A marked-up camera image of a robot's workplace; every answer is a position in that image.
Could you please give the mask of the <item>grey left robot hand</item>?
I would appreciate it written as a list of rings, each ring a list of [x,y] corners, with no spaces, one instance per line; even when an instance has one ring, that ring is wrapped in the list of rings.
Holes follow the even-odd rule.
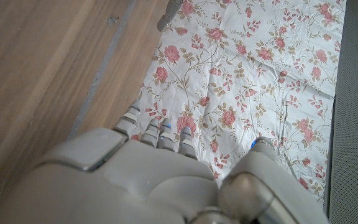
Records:
[[[183,0],[169,0],[165,13],[161,16],[157,23],[157,30],[162,32],[164,28],[171,23],[177,12],[180,10]]]

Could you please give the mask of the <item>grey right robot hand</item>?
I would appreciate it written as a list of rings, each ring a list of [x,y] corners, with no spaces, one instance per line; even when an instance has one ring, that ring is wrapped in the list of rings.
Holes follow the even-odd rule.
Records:
[[[169,121],[136,141],[133,102],[112,129],[57,146],[0,203],[0,223],[327,223],[311,194],[260,137],[218,183],[197,160],[190,128],[174,147]]]

